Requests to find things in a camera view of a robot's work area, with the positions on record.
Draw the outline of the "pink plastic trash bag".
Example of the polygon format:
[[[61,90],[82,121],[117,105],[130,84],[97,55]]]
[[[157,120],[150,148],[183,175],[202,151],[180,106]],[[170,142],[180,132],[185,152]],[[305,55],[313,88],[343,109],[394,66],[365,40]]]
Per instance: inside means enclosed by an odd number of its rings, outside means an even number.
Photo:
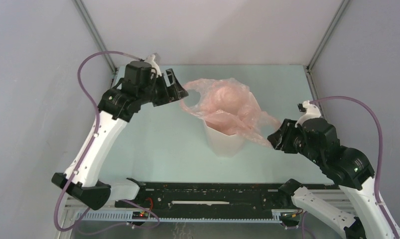
[[[198,79],[184,84],[187,91],[200,94],[197,104],[187,106],[181,100],[181,108],[209,123],[212,129],[225,135],[237,135],[264,147],[273,148],[263,136],[261,128],[279,129],[281,122],[263,111],[250,88],[234,78],[215,80]]]

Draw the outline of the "white trash bin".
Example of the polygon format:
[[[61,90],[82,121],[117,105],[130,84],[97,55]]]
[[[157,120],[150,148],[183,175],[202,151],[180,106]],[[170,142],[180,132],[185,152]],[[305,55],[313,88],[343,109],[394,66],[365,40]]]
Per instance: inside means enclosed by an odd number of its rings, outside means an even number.
[[[232,157],[246,140],[260,142],[262,111],[251,92],[219,92],[205,100],[203,126],[212,151],[220,157]]]

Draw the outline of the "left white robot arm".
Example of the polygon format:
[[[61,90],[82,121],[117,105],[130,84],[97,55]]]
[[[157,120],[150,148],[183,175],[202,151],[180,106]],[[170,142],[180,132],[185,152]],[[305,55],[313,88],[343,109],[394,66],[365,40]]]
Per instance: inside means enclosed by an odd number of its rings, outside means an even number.
[[[141,207],[146,201],[141,184],[130,178],[102,182],[99,174],[103,163],[118,135],[142,105],[152,103],[158,107],[187,96],[173,69],[162,73],[152,61],[128,63],[118,84],[102,95],[94,125],[78,156],[64,173],[53,175],[52,183],[92,210],[111,200],[127,200],[133,207]]]

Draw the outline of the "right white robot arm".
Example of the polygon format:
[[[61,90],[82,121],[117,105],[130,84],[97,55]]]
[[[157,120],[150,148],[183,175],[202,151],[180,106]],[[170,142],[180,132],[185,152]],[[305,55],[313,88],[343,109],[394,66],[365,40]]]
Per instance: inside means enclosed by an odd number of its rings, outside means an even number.
[[[294,205],[314,215],[336,230],[344,239],[394,239],[393,228],[376,202],[375,171],[367,156],[351,147],[342,146],[335,126],[323,118],[308,119],[301,124],[285,119],[281,127],[267,137],[275,150],[301,154],[319,167],[345,193],[355,216],[324,203],[294,179],[278,191],[284,208]]]

